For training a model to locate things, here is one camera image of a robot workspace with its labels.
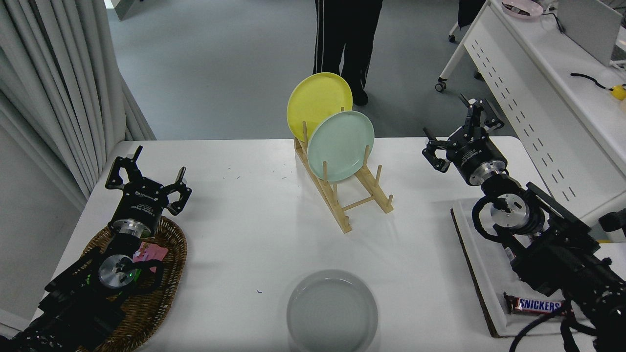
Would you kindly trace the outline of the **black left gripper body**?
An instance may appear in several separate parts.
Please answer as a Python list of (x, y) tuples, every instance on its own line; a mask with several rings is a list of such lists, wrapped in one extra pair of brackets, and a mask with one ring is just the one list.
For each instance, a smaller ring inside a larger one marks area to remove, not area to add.
[(112, 216), (112, 223), (134, 220), (147, 227), (158, 226), (159, 218), (169, 203), (163, 193), (163, 185), (149, 178), (128, 182), (123, 187), (123, 196)]

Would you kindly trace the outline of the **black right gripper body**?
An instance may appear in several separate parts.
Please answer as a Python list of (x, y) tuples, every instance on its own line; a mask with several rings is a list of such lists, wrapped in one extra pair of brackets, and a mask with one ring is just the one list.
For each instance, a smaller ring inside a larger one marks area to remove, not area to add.
[(507, 169), (507, 159), (484, 129), (471, 129), (469, 133), (457, 129), (447, 140), (452, 143), (451, 149), (447, 150), (447, 160), (456, 167), (467, 185), (479, 186)]

